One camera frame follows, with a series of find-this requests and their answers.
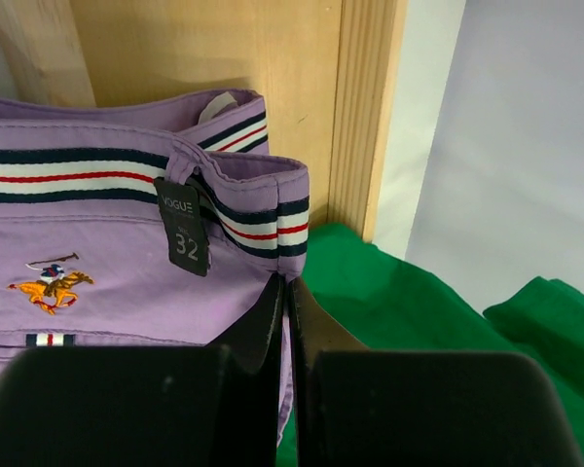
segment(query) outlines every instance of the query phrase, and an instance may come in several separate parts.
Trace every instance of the number 32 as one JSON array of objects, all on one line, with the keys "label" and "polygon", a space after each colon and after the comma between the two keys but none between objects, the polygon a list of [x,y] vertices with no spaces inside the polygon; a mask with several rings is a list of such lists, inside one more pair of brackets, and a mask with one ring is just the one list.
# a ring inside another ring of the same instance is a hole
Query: number 32
[{"label": "number 32", "polygon": [[197,253],[198,248],[197,243],[190,237],[188,237],[187,241],[187,238],[181,233],[176,233],[175,237],[177,238],[177,248],[175,251],[177,251],[177,253],[179,253],[180,255],[183,255],[184,253],[188,252],[188,257],[193,261],[197,261],[198,258],[197,256],[195,256],[195,253]]}]

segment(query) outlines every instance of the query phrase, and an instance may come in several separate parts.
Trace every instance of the polo player embroidery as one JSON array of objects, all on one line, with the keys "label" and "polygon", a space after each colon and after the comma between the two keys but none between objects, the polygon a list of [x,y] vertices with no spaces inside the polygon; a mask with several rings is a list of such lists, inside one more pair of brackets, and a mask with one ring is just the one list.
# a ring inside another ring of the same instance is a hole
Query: polo player embroidery
[{"label": "polo player embroidery", "polygon": [[[58,308],[66,308],[74,305],[78,301],[78,295],[71,292],[71,289],[78,284],[86,282],[94,284],[93,279],[85,273],[74,270],[67,274],[63,266],[54,262],[63,262],[69,259],[78,260],[76,253],[63,258],[56,258],[48,261],[38,261],[28,263],[30,269],[38,270],[39,279],[35,282],[22,282],[21,284],[10,284],[8,289],[20,290],[28,296],[28,300],[43,309],[47,314],[55,315]],[[43,268],[34,268],[32,265],[50,263]],[[46,302],[46,298],[55,299],[53,304]]]}]

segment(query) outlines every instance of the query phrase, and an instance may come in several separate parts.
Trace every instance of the wooden frame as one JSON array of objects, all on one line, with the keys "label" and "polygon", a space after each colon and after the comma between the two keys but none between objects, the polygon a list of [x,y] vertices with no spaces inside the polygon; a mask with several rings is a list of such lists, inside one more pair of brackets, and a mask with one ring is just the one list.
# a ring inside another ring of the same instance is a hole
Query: wooden frame
[{"label": "wooden frame", "polygon": [[0,43],[32,102],[257,89],[274,153],[310,168],[311,223],[370,240],[405,12],[406,0],[0,0]]}]

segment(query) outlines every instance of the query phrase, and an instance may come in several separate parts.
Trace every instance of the wooden edge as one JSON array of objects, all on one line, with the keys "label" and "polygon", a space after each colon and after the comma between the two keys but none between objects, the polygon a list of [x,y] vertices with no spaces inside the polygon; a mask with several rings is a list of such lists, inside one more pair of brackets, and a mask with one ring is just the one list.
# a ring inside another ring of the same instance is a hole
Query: wooden edge
[{"label": "wooden edge", "polygon": [[372,239],[406,0],[343,0],[329,222]]},{"label": "wooden edge", "polygon": [[95,106],[69,0],[0,0],[0,44],[21,99]]}]

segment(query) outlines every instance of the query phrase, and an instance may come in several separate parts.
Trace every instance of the green cloth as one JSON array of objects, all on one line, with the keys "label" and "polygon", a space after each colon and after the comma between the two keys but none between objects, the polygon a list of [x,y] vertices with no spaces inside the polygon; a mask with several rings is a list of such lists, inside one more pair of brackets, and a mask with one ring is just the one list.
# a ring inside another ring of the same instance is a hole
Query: green cloth
[{"label": "green cloth", "polygon": [[[386,255],[341,225],[310,233],[303,278],[320,305],[371,347],[531,356],[554,381],[584,453],[584,296],[575,289],[536,278],[485,311],[485,319],[435,275]],[[277,466],[294,465],[291,419]]]}]

